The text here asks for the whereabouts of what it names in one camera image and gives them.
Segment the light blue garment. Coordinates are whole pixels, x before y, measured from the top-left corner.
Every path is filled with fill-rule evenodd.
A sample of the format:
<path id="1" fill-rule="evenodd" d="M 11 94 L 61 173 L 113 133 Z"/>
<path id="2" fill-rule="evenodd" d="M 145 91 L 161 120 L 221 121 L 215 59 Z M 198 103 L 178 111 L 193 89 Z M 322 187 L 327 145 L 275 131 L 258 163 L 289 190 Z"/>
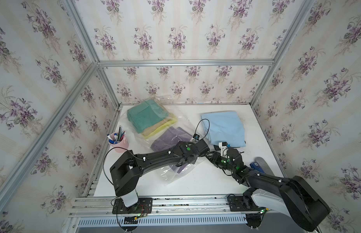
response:
<path id="1" fill-rule="evenodd" d="M 246 146 L 244 125 L 235 111 L 204 113 L 201 119 L 212 145 L 227 142 L 234 148 Z"/>

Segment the purple garment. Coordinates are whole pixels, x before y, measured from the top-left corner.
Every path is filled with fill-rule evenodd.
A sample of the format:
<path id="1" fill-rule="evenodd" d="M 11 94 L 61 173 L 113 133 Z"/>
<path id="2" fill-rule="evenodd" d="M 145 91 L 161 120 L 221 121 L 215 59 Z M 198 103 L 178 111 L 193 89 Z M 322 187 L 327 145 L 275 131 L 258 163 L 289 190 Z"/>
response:
<path id="1" fill-rule="evenodd" d="M 183 130 L 181 127 L 170 127 L 168 128 L 161 136 L 154 140 L 151 144 L 150 148 L 154 152 L 166 150 L 168 148 L 173 147 L 180 141 L 190 141 L 192 136 Z M 161 166 L 158 170 L 165 172 L 166 170 L 170 170 L 178 175 L 186 175 L 188 170 L 191 168 L 191 165 L 185 164 L 181 167 L 176 167 L 175 165 Z"/>

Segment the clear plastic vacuum bag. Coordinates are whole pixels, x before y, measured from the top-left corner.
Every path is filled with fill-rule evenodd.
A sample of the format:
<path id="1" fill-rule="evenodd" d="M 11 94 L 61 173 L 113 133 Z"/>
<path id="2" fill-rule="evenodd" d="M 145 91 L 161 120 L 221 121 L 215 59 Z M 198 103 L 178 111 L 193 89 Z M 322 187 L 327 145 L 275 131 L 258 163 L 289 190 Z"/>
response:
<path id="1" fill-rule="evenodd" d="M 151 97 L 129 108 L 122 118 L 128 127 L 131 142 L 148 152 L 169 149 L 180 141 L 193 142 L 195 126 L 173 105 L 169 95 Z"/>

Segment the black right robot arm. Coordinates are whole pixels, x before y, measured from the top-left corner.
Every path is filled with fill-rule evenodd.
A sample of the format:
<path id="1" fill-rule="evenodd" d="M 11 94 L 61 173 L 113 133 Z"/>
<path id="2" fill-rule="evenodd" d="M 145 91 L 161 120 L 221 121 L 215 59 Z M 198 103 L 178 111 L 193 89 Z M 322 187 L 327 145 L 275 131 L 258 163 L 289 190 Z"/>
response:
<path id="1" fill-rule="evenodd" d="M 303 230 L 312 232 L 330 214 L 331 209 L 317 192 L 301 177 L 282 178 L 268 175 L 246 166 L 237 149 L 226 152 L 213 151 L 206 158 L 222 171 L 229 171 L 231 177 L 248 187 L 243 193 L 245 208 L 268 207 L 257 204 L 251 197 L 261 189 L 280 197 L 292 220 Z"/>

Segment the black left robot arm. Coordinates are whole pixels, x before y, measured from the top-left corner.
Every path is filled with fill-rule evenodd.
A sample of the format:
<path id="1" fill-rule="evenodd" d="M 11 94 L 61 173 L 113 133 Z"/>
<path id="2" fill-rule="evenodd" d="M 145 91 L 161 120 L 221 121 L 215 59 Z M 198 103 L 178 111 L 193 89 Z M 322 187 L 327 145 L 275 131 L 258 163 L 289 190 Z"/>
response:
<path id="1" fill-rule="evenodd" d="M 171 148 L 153 153 L 134 154 L 132 150 L 126 150 L 110 167 L 115 195 L 121 198 L 125 208 L 137 206 L 139 198 L 135 189 L 144 174 L 165 166 L 194 164 L 209 152 L 204 140 L 180 141 Z"/>

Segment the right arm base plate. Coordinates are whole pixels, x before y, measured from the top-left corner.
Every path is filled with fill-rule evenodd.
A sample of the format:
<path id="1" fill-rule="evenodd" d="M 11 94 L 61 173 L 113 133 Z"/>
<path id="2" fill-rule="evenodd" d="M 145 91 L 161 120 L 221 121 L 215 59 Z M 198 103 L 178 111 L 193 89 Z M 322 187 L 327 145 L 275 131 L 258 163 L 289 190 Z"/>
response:
<path id="1" fill-rule="evenodd" d="M 230 194 L 227 196 L 227 202 L 229 204 L 231 212 L 259 212 L 264 209 L 264 207 L 257 206 L 251 198 L 248 198 L 246 196 L 236 196 L 234 194 Z"/>

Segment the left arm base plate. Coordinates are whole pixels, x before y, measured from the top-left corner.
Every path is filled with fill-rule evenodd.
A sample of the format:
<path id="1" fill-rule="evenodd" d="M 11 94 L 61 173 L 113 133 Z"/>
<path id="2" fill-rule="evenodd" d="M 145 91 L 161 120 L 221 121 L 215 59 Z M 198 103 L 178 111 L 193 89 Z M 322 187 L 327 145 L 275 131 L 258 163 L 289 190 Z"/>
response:
<path id="1" fill-rule="evenodd" d="M 152 198 L 139 198 L 136 204 L 126 207 L 122 199 L 115 199 L 112 203 L 112 214 L 150 214 L 152 212 L 152 204 Z"/>

